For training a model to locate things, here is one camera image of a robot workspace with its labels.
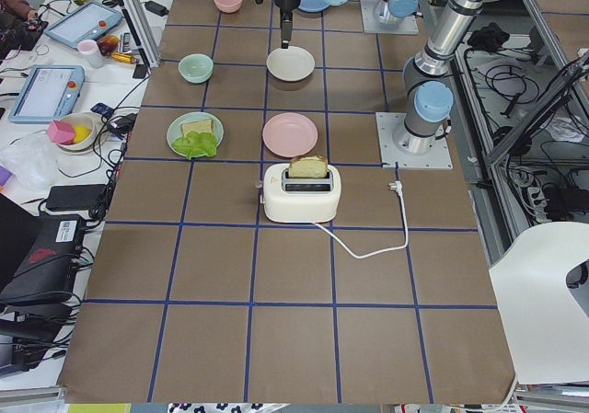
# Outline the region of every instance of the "lettuce leaf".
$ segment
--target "lettuce leaf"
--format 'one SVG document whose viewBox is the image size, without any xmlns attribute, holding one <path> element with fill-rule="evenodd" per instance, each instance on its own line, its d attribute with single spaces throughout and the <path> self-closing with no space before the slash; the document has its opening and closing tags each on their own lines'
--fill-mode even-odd
<svg viewBox="0 0 589 413">
<path fill-rule="evenodd" d="M 189 160 L 201 155 L 213 157 L 217 154 L 217 139 L 210 132 L 192 131 L 172 142 L 172 148 Z"/>
</svg>

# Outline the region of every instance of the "metal mounting plate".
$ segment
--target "metal mounting plate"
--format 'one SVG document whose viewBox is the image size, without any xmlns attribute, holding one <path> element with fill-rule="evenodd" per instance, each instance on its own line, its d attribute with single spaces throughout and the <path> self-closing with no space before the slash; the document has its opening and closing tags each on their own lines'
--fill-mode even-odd
<svg viewBox="0 0 589 413">
<path fill-rule="evenodd" d="M 380 159 L 383 167 L 399 169 L 452 169 L 452 159 L 445 139 L 436 140 L 432 149 L 424 155 L 404 153 L 393 143 L 393 131 L 405 120 L 405 113 L 377 112 L 376 126 L 378 129 L 378 143 L 380 144 Z"/>
<path fill-rule="evenodd" d="M 379 22 L 375 16 L 375 8 L 380 0 L 360 0 L 364 32 L 382 34 L 403 34 L 415 36 L 419 34 L 415 16 L 408 16 L 390 24 Z"/>
</svg>

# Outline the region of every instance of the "green bowl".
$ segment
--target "green bowl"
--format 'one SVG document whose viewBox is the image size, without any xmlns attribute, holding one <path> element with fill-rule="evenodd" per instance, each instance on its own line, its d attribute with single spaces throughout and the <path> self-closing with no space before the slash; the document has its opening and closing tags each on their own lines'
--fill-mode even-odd
<svg viewBox="0 0 589 413">
<path fill-rule="evenodd" d="M 201 84 L 213 74 L 213 59 L 205 54 L 189 54 L 178 64 L 182 77 L 192 84 Z"/>
</svg>

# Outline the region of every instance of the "black power adapter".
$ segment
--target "black power adapter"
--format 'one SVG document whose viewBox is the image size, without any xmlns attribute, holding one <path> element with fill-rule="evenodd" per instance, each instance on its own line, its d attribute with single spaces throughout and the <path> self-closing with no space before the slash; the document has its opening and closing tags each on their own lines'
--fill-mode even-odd
<svg viewBox="0 0 589 413">
<path fill-rule="evenodd" d="M 169 13 L 169 10 L 167 8 L 154 1 L 147 1 L 145 3 L 145 9 L 147 11 L 155 13 L 158 16 L 165 16 Z"/>
</svg>

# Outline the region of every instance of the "plate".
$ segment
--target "plate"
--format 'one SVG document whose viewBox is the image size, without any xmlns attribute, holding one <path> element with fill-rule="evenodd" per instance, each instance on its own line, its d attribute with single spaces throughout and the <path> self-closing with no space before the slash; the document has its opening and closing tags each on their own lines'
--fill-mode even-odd
<svg viewBox="0 0 589 413">
<path fill-rule="evenodd" d="M 266 59 L 270 74 L 286 82 L 303 80 L 313 73 L 315 59 L 310 52 L 300 47 L 277 48 Z"/>
<path fill-rule="evenodd" d="M 166 140 L 169 149 L 174 151 L 176 154 L 186 157 L 184 154 L 179 153 L 174 148 L 172 148 L 172 143 L 182 137 L 182 123 L 190 123 L 192 121 L 203 121 L 211 119 L 213 121 L 213 135 L 217 139 L 217 147 L 223 140 L 223 123 L 218 120 L 213 114 L 209 114 L 208 112 L 188 112 L 186 114 L 181 115 L 167 127 L 166 132 Z M 195 155 L 194 157 L 202 157 L 205 154 Z"/>
<path fill-rule="evenodd" d="M 266 147 L 282 157 L 308 153 L 315 147 L 317 137 L 315 123 L 295 112 L 285 112 L 272 117 L 262 131 Z"/>
<path fill-rule="evenodd" d="M 301 0 L 298 9 L 307 13 L 319 13 L 329 7 L 324 0 Z"/>
</svg>

